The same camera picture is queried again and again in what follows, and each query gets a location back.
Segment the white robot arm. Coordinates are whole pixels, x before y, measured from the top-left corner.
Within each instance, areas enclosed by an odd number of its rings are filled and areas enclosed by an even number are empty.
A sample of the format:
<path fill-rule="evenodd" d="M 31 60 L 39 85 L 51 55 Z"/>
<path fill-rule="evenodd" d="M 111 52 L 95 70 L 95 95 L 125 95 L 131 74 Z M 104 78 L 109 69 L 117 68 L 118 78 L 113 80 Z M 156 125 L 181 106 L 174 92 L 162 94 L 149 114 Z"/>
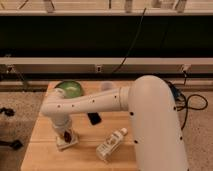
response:
<path fill-rule="evenodd" d="M 129 113 L 138 171 L 189 171 L 175 100 L 159 77 L 145 75 L 126 87 L 70 99 L 57 88 L 41 107 L 58 131 L 71 114 L 113 111 Z"/>

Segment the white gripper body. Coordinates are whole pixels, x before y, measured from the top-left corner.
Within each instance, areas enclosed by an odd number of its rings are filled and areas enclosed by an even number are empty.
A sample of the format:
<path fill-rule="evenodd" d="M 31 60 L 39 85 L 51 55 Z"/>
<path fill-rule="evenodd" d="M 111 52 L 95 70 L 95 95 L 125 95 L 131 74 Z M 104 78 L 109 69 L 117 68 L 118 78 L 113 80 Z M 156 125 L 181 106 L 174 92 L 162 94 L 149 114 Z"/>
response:
<path fill-rule="evenodd" d="M 65 132 L 69 132 L 72 135 L 71 131 L 71 119 L 68 115 L 65 116 L 54 116 L 51 118 L 53 130 L 56 132 L 56 135 L 63 138 Z"/>

